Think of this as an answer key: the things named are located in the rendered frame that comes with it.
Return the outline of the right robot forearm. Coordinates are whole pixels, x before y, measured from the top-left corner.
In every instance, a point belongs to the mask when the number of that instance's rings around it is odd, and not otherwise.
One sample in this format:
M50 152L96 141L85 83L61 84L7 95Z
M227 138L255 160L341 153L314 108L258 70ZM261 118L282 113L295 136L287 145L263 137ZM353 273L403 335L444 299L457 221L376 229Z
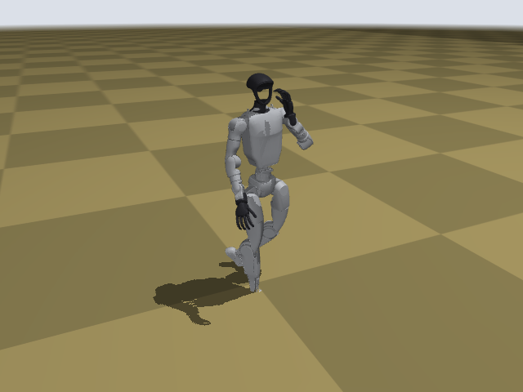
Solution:
M240 170L235 169L235 159L231 156L226 158L226 174L230 178L235 200L244 198L244 185L242 184L241 173Z

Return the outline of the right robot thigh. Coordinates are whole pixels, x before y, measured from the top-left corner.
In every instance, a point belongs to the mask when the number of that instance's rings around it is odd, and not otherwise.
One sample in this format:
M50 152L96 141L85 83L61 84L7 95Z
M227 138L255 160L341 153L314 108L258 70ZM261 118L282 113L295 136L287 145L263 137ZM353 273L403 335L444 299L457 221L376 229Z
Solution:
M254 254L257 252L257 249L259 248L261 241L262 241L262 235L264 230L264 217L263 217L263 211L262 211L262 205L260 202L259 197L256 194L256 188L253 186L249 186L244 190L244 192L247 194L247 200L248 200L248 207L250 207L253 212L256 214L257 218L253 216L251 212L249 212L249 217L251 222L253 223L254 227L252 227L248 223L248 219L246 217L248 227L250 229L246 228L247 236L248 238L245 239L239 246L239 250L242 245L248 244L251 246Z

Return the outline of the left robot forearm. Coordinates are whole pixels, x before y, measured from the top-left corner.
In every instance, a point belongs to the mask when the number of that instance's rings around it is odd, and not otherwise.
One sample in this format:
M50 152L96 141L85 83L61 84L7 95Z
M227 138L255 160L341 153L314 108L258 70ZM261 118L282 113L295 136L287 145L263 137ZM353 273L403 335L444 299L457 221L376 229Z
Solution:
M296 118L296 120L297 120L297 118ZM289 127L291 129L292 133L297 137L297 140L300 143L307 142L309 139L313 143L313 140L312 140L310 134L305 130L303 125L298 120L297 120L297 123L295 126L291 126L289 118L285 118L284 124L286 127Z

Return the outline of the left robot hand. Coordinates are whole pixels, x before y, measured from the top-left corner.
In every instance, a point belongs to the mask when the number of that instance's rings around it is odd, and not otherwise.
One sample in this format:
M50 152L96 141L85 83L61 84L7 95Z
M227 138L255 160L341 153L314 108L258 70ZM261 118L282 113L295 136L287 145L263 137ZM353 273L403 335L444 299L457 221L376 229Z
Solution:
M284 115L284 119L289 118L291 126L295 126L297 123L297 120L296 120L296 114L293 112L293 102L291 101L291 96L289 95L288 92L286 92L285 90L282 90L280 88L275 89L274 91L277 91L282 97L282 99L278 96L276 96L275 98L277 100L279 100L282 103L282 105L284 106L284 111L286 113Z

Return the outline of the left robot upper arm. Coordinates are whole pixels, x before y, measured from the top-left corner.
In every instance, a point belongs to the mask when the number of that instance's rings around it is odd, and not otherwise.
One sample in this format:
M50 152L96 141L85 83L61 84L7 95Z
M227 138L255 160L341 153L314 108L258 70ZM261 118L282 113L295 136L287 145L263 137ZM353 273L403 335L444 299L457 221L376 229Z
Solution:
M278 110L282 113L282 117L283 117L283 124L284 124L284 115L286 114L285 111L284 111L284 107L282 108L278 108ZM292 133L291 129L289 127L287 127L290 132ZM293 133L292 133L293 134ZM294 135L294 134L293 134ZM296 137L296 136L295 136ZM296 137L297 138L297 137ZM309 139L307 142L304 142L304 143L300 143L299 141L297 141L297 144L301 147L301 149L305 150L305 149L308 149L310 146L313 145L312 141Z

